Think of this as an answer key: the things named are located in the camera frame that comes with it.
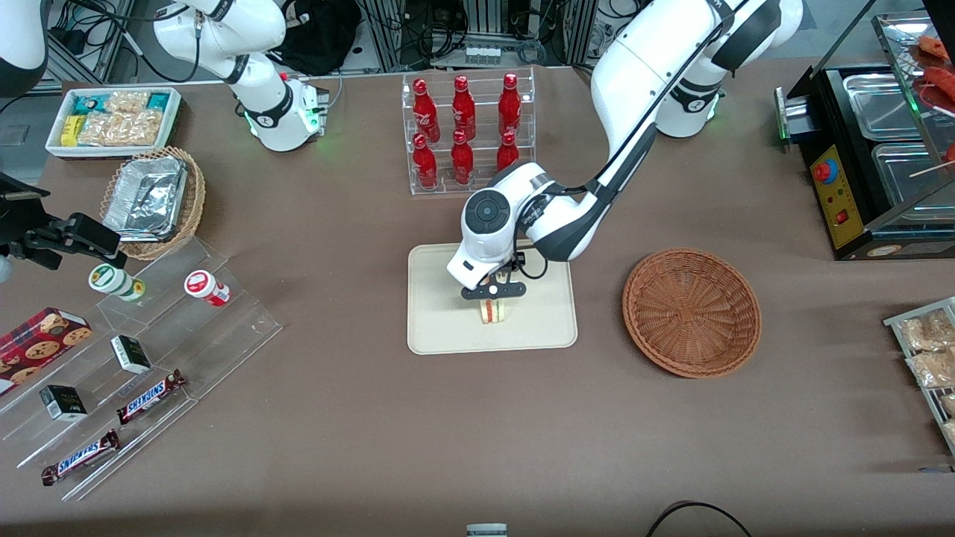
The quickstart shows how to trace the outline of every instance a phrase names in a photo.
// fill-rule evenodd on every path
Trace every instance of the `yellow control panel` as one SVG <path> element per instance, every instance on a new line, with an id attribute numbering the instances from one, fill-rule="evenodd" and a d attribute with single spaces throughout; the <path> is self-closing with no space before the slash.
<path id="1" fill-rule="evenodd" d="M 856 201 L 849 189 L 849 182 L 842 172 L 842 161 L 838 157 L 836 146 L 832 146 L 809 168 L 813 174 L 813 184 L 822 205 L 829 235 L 836 248 L 844 247 L 859 237 L 865 230 L 862 218 L 856 208 Z"/>

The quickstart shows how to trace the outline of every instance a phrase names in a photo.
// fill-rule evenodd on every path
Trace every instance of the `snickers bar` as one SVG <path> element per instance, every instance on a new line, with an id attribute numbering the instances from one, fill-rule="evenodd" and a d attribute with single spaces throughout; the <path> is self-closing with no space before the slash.
<path id="1" fill-rule="evenodd" d="M 93 459 L 113 449 L 119 449 L 119 436 L 116 430 L 110 429 L 106 436 L 73 453 L 68 459 L 43 468 L 43 474 L 40 476 L 43 485 L 50 486 L 58 482 L 78 467 L 89 464 Z"/>
<path id="2" fill-rule="evenodd" d="M 129 423 L 133 418 L 152 408 L 153 405 L 172 394 L 183 384 L 185 384 L 185 378 L 177 369 L 171 375 L 166 376 L 159 384 L 146 390 L 145 394 L 136 397 L 128 405 L 117 410 L 119 423 L 122 425 Z"/>

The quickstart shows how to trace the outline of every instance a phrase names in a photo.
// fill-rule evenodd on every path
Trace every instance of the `food packet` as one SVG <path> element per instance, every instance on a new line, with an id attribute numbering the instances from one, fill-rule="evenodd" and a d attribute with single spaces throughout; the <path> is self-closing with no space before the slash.
<path id="1" fill-rule="evenodd" d="M 943 423 L 942 432 L 945 434 L 945 437 L 948 438 L 948 441 L 955 444 L 955 419 L 950 419 Z"/>
<path id="2" fill-rule="evenodd" d="M 154 108 L 146 109 L 136 115 L 129 129 L 127 145 L 153 145 L 162 125 L 162 112 Z"/>
<path id="3" fill-rule="evenodd" d="M 955 345 L 955 327 L 941 309 L 905 319 L 899 323 L 899 328 L 915 353 L 939 351 Z"/>
<path id="4" fill-rule="evenodd" d="M 112 92 L 104 107 L 107 112 L 139 113 L 146 109 L 149 92 Z"/>
<path id="5" fill-rule="evenodd" d="M 906 361 L 922 387 L 955 387 L 955 359 L 951 350 L 920 353 Z"/>
<path id="6" fill-rule="evenodd" d="M 103 145 L 110 147 L 130 145 L 130 132 L 135 120 L 136 114 L 132 113 L 116 112 L 110 114 L 109 126 L 106 129 L 106 135 L 103 137 Z"/>
<path id="7" fill-rule="evenodd" d="M 90 112 L 86 116 L 83 130 L 76 137 L 77 145 L 92 145 L 101 147 L 106 145 L 106 131 L 110 126 L 110 116 L 101 112 Z"/>
<path id="8" fill-rule="evenodd" d="M 955 394 L 939 397 L 939 401 L 942 402 L 942 408 L 945 410 L 945 413 L 955 418 Z"/>
<path id="9" fill-rule="evenodd" d="M 73 115 L 86 116 L 91 112 L 106 112 L 106 101 L 109 98 L 108 95 L 77 97 L 73 106 Z"/>
<path id="10" fill-rule="evenodd" d="M 83 123 L 85 122 L 86 116 L 66 116 L 63 121 L 63 132 L 60 133 L 60 145 L 76 147 L 76 137 L 83 130 Z"/>

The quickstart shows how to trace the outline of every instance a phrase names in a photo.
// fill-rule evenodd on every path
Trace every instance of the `empty wicker basket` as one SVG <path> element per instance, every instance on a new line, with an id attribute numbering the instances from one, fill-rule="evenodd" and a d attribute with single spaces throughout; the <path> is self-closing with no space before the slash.
<path id="1" fill-rule="evenodd" d="M 706 252 L 649 255 L 624 286 L 626 329 L 644 354 L 679 376 L 727 375 L 756 350 L 759 305 L 735 268 Z"/>

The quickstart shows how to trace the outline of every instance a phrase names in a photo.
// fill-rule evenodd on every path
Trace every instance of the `bottle cap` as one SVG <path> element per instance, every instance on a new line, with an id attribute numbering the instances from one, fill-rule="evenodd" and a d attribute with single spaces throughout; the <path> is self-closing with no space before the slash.
<path id="1" fill-rule="evenodd" d="M 205 298 L 216 287 L 216 277 L 208 270 L 193 270 L 182 283 L 186 294 L 196 298 Z"/>

